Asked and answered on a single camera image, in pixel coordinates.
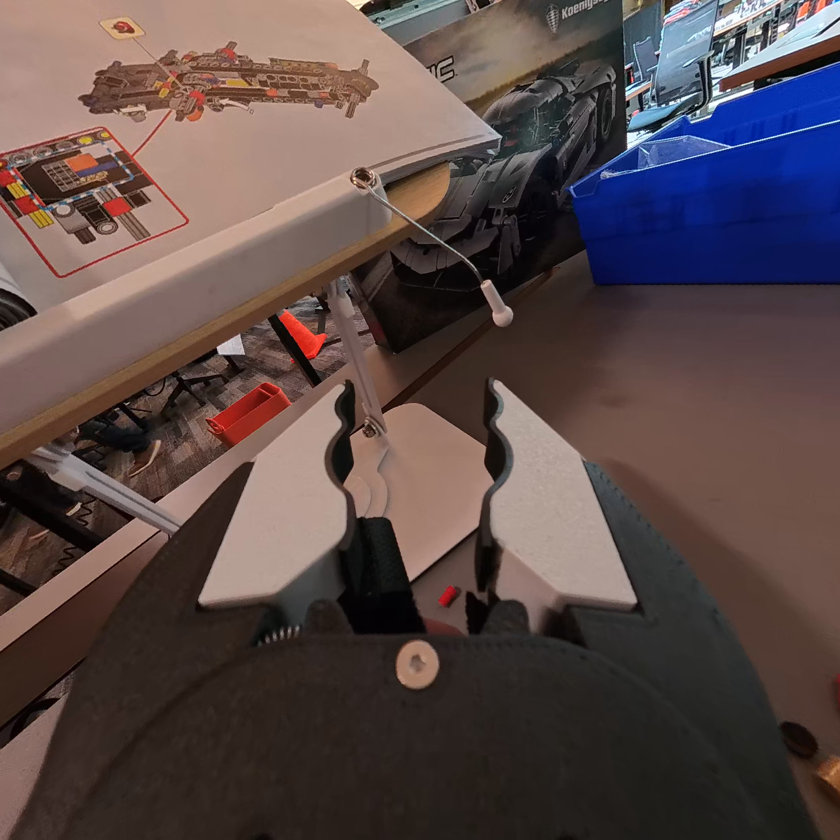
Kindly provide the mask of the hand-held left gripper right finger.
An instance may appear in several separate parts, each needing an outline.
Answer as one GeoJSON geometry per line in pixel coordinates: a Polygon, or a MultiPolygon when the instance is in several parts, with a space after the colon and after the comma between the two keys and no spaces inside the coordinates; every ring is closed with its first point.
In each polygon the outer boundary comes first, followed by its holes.
{"type": "Polygon", "coordinates": [[[579,452],[500,380],[486,382],[491,484],[476,533],[476,585],[527,611],[632,611],[637,597],[579,452]]]}

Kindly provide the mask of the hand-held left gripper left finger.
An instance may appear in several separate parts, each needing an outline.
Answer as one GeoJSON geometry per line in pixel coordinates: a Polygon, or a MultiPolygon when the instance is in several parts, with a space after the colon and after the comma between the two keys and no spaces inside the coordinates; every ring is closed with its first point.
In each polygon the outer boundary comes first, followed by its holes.
{"type": "Polygon", "coordinates": [[[306,610],[341,596],[340,552],[355,527],[343,485],[354,409],[352,382],[336,385],[255,457],[200,606],[306,610]]]}

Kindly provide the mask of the lego instruction book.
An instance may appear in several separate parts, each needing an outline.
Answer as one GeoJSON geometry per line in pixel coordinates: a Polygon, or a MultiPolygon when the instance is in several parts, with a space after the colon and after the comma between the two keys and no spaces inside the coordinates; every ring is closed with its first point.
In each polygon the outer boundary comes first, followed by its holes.
{"type": "Polygon", "coordinates": [[[33,316],[359,166],[499,134],[348,2],[1,9],[2,306],[33,316]]]}

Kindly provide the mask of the black lego set box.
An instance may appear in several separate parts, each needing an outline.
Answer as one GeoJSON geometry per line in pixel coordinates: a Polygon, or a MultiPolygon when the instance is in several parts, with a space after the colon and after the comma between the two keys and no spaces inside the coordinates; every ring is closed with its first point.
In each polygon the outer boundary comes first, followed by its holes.
{"type": "Polygon", "coordinates": [[[619,1],[369,2],[362,12],[500,135],[452,161],[426,233],[354,273],[376,344],[404,351],[583,249],[571,186],[626,149],[619,1]]]}

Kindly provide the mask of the orange plastic bin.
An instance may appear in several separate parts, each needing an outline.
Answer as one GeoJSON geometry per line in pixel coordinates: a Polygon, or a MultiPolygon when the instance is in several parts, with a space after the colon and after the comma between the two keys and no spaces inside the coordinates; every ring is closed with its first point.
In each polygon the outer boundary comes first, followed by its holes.
{"type": "Polygon", "coordinates": [[[291,405],[277,385],[263,382],[220,414],[206,419],[210,434],[232,448],[291,405]]]}

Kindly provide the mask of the orange traffic cone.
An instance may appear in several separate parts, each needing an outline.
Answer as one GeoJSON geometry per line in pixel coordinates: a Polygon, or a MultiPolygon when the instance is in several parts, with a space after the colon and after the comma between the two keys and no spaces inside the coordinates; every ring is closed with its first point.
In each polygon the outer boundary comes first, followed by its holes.
{"type": "Polygon", "coordinates": [[[328,335],[324,332],[315,333],[311,331],[289,310],[283,311],[279,315],[279,319],[306,359],[309,361],[315,359],[321,352],[328,335]]]}

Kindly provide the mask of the white wooden book stand board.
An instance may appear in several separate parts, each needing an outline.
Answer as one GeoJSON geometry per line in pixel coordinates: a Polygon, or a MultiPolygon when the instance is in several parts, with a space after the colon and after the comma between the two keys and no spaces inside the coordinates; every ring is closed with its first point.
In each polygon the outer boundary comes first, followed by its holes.
{"type": "Polygon", "coordinates": [[[407,236],[443,202],[447,163],[386,187],[347,175],[2,332],[2,467],[407,236]]]}

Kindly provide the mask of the blue plastic bin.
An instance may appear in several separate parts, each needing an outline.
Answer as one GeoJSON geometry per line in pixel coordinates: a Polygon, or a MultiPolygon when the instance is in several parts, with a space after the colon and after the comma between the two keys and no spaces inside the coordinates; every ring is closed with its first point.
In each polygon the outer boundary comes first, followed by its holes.
{"type": "Polygon", "coordinates": [[[601,286],[837,285],[838,121],[570,188],[601,286]]]}
{"type": "Polygon", "coordinates": [[[785,79],[718,105],[705,119],[684,116],[647,137],[693,136],[730,146],[839,120],[839,64],[785,79]]]}

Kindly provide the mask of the bundle of clear bags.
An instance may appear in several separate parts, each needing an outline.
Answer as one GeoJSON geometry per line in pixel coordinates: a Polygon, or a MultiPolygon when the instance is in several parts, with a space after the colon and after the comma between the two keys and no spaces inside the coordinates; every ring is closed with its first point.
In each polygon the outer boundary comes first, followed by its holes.
{"type": "Polygon", "coordinates": [[[697,158],[703,154],[726,151],[731,146],[694,135],[653,139],[637,147],[637,169],[652,169],[661,165],[697,158]]]}

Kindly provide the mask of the black office chair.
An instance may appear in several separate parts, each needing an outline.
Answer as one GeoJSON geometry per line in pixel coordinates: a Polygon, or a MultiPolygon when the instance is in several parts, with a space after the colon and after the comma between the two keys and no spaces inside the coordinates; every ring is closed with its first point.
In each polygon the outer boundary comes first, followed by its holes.
{"type": "Polygon", "coordinates": [[[656,131],[708,105],[717,17],[718,1],[678,2],[667,13],[650,89],[652,102],[630,119],[631,132],[656,131]]]}

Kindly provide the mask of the wooden workbench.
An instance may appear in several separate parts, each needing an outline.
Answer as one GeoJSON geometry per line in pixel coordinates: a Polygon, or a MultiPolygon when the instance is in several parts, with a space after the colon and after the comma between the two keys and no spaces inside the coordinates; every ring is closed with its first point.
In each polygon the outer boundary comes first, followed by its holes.
{"type": "Polygon", "coordinates": [[[839,4],[826,7],[719,81],[720,92],[752,83],[753,90],[839,61],[839,4]]]}

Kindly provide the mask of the white table frame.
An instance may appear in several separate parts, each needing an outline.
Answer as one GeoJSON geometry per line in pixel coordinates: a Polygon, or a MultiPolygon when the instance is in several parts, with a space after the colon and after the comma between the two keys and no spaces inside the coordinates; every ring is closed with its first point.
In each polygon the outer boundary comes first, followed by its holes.
{"type": "Polygon", "coordinates": [[[184,520],[161,505],[146,499],[57,444],[38,447],[25,460],[43,470],[63,487],[87,492],[167,535],[172,536],[184,524],[184,520]]]}

